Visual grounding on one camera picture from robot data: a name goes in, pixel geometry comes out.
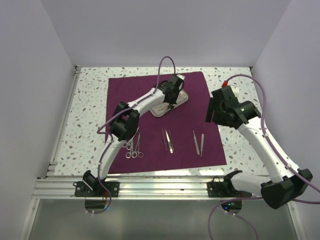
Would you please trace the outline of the purple surgical cloth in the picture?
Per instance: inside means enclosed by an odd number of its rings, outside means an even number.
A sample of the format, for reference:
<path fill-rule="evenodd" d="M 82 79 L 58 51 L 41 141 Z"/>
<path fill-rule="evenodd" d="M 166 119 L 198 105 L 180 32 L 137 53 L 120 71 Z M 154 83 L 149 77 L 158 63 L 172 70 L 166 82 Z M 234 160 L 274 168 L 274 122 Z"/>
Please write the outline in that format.
<path fill-rule="evenodd" d="M 190 168 L 213 167 L 226 164 L 226 157 L 216 124 L 206 122 L 210 93 L 201 71 L 184 73 L 184 91 L 189 99 L 184 104 L 161 117 L 150 111 L 139 118 L 140 151 L 142 158 L 126 158 L 122 148 L 114 159 L 109 173 L 126 174 Z M 170 131 L 174 153 L 165 149 L 162 128 Z M 202 156 L 197 155 L 193 131 L 199 151 L 204 134 Z"/>

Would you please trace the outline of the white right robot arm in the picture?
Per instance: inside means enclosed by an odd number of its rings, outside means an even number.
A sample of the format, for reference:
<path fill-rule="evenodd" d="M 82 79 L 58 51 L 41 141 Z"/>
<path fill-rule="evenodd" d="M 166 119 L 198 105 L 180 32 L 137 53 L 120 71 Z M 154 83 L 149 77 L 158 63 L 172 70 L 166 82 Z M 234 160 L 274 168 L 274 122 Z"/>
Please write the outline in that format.
<path fill-rule="evenodd" d="M 307 182 L 313 179 L 309 169 L 301 169 L 283 151 L 278 143 L 270 146 L 273 136 L 261 126 L 262 115 L 251 101 L 240 103 L 230 86 L 212 91 L 207 123 L 234 128 L 250 143 L 263 162 L 268 177 L 245 174 L 234 170 L 223 180 L 207 183 L 209 197 L 234 197 L 247 192 L 278 209 L 304 193 Z"/>

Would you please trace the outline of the steel instrument tray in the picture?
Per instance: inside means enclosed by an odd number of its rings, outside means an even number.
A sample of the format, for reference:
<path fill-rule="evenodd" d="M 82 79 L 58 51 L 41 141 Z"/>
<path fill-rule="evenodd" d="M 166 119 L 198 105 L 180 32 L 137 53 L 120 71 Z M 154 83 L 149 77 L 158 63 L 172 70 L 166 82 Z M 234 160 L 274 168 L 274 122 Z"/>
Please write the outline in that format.
<path fill-rule="evenodd" d="M 159 105 L 153 107 L 150 110 L 150 112 L 154 117 L 160 118 L 160 117 L 166 115 L 167 113 L 169 113 L 170 111 L 178 108 L 182 104 L 186 103 L 188 101 L 188 99 L 189 99 L 189 95 L 187 94 L 186 91 L 182 90 L 178 95 L 178 98 L 176 100 L 176 104 L 169 104 L 169 103 L 164 102 L 162 104 L 159 104 Z"/>

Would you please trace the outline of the steel angled ring scissors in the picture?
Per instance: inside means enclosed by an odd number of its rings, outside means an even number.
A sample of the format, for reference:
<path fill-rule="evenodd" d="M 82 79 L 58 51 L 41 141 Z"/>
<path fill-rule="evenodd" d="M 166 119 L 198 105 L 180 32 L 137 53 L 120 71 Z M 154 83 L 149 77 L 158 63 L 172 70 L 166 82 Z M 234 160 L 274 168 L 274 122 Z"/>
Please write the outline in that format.
<path fill-rule="evenodd" d="M 128 142 L 126 142 L 123 146 L 123 148 L 126 148 L 127 150 L 131 150 L 133 147 L 133 140 L 129 140 Z"/>

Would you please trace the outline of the steel ring-handled scissors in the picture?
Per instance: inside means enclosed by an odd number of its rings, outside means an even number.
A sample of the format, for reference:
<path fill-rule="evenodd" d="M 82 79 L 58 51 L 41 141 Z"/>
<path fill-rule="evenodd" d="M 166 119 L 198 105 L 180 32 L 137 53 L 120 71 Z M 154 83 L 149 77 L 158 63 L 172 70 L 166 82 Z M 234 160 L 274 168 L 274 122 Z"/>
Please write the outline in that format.
<path fill-rule="evenodd" d="M 126 154 L 125 157 L 129 158 L 136 158 L 136 152 L 131 148 Z"/>

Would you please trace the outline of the steel forceps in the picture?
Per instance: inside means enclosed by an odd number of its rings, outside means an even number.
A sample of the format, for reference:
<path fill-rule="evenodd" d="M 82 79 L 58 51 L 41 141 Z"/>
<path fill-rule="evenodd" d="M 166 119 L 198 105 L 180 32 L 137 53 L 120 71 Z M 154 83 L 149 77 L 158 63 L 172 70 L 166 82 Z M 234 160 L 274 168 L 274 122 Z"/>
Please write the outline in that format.
<path fill-rule="evenodd" d="M 167 140 L 167 135 L 166 135 L 166 130 L 162 128 L 162 135 L 164 139 L 164 145 L 165 145 L 165 150 L 168 150 L 168 140 Z"/>

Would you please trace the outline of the steel wide tweezers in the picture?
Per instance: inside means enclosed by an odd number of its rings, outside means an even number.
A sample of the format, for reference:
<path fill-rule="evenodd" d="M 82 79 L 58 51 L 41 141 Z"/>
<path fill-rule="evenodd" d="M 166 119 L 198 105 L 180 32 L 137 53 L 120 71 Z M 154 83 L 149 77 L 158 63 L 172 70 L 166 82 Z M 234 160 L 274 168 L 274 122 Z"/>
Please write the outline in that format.
<path fill-rule="evenodd" d="M 174 145 L 173 145 L 173 141 L 172 141 L 172 136 L 171 136 L 171 133 L 169 130 L 165 130 L 165 135 L 166 135 L 166 139 L 167 139 L 167 144 L 168 144 L 168 147 L 169 147 L 169 152 L 171 154 L 174 153 Z"/>

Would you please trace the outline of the steel scalpel handle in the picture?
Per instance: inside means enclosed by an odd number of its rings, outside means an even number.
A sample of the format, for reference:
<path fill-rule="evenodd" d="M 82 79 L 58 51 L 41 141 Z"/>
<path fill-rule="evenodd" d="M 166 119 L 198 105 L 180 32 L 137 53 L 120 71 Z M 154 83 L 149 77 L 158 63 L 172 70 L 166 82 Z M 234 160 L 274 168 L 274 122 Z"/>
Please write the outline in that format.
<path fill-rule="evenodd" d="M 200 156 L 203 156 L 203 149 L 204 149 L 204 138 L 205 138 L 205 134 L 202 133 L 201 134 L 201 142 L 200 142 Z"/>
<path fill-rule="evenodd" d="M 200 149 L 199 149 L 199 145 L 198 145 L 198 141 L 197 141 L 197 137 L 196 137 L 195 131 L 193 130 L 192 133 L 193 133 L 193 139 L 194 139 L 196 153 L 197 153 L 197 155 L 200 155 Z"/>

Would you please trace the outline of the steel ring-handled hemostat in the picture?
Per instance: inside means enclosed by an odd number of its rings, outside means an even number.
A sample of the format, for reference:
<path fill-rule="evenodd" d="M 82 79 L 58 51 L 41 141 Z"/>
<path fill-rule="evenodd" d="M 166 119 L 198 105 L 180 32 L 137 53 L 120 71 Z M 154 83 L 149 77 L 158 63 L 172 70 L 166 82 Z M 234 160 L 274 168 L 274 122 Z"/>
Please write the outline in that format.
<path fill-rule="evenodd" d="M 143 152 L 140 151 L 140 143 L 141 143 L 141 134 L 138 134 L 137 143 L 135 146 L 135 150 L 133 152 L 133 158 L 142 158 L 144 156 Z"/>

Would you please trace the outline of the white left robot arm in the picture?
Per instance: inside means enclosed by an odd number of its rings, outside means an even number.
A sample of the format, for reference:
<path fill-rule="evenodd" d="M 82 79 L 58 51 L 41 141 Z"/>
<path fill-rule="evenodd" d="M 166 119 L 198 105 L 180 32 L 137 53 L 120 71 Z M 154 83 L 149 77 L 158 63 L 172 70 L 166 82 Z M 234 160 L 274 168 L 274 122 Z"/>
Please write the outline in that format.
<path fill-rule="evenodd" d="M 107 139 L 94 168 L 83 174 L 82 181 L 86 190 L 92 196 L 99 196 L 106 189 L 102 179 L 106 178 L 110 167 L 122 146 L 134 138 L 137 132 L 140 117 L 152 108 L 163 103 L 177 104 L 178 96 L 184 88 L 184 80 L 173 74 L 169 80 L 157 82 L 146 94 L 136 100 L 125 103 L 121 101 L 115 108 L 113 116 L 99 129 L 108 127 Z"/>

